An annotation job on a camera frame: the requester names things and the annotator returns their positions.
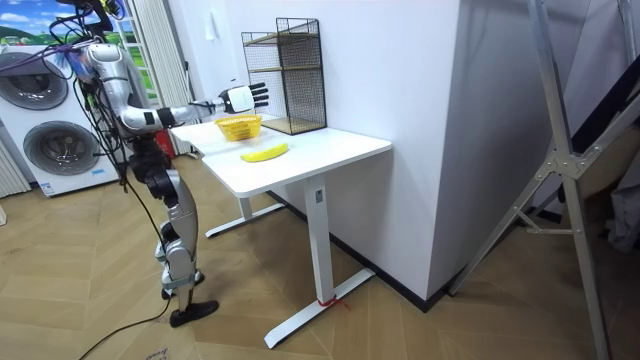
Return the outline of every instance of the washing machine door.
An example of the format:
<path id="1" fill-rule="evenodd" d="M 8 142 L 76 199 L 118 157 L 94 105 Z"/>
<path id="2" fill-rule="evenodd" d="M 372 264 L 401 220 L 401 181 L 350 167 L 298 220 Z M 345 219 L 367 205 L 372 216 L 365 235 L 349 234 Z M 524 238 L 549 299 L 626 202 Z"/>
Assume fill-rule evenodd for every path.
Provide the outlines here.
<path id="1" fill-rule="evenodd" d="M 98 162 L 100 144 L 84 127 L 66 121 L 49 121 L 31 129 L 23 143 L 27 159 L 55 175 L 77 175 Z"/>
<path id="2" fill-rule="evenodd" d="M 21 52 L 0 54 L 0 68 L 33 55 Z M 39 60 L 0 73 L 0 96 L 15 106 L 48 110 L 64 102 L 69 92 L 67 80 L 57 66 Z"/>

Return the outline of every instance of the front-loading washing machine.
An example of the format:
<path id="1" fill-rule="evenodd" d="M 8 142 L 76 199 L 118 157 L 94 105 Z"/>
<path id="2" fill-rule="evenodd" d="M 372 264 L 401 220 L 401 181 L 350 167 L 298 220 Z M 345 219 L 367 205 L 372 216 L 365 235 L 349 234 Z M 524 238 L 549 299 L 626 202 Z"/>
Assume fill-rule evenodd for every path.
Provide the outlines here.
<path id="1" fill-rule="evenodd" d="M 0 54 L 0 68 L 44 48 L 9 46 Z M 0 118 L 47 196 L 118 179 L 109 158 L 99 155 L 96 132 L 74 95 L 74 78 L 54 56 L 0 73 Z"/>

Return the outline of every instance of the wire mesh shelf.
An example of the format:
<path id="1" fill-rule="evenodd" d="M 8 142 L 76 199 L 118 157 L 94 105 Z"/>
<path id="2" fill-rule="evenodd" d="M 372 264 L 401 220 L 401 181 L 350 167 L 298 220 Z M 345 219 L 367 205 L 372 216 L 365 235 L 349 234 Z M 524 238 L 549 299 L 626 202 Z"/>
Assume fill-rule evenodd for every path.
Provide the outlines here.
<path id="1" fill-rule="evenodd" d="M 320 26 L 316 19 L 276 19 L 277 32 L 242 33 L 251 84 L 264 82 L 262 126 L 296 135 L 327 126 Z"/>

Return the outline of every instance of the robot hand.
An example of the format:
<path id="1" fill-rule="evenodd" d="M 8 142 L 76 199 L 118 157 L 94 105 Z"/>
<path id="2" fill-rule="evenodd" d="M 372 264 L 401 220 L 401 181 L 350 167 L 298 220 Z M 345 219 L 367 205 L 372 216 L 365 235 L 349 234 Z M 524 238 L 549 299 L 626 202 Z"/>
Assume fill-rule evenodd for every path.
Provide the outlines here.
<path id="1" fill-rule="evenodd" d="M 220 93 L 219 98 L 224 104 L 224 112 L 228 114 L 237 114 L 253 108 L 267 106 L 269 90 L 264 83 L 258 83 L 249 86 L 238 86 L 233 89 L 225 90 Z"/>

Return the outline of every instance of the yellow plastic basket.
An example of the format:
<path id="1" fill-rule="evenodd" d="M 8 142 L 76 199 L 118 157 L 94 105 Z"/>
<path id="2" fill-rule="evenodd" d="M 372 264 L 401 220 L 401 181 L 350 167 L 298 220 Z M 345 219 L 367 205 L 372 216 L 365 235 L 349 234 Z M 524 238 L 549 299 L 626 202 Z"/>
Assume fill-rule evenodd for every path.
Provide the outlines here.
<path id="1" fill-rule="evenodd" d="M 230 141 L 250 139 L 260 133 L 261 115 L 244 114 L 216 120 L 220 131 Z"/>

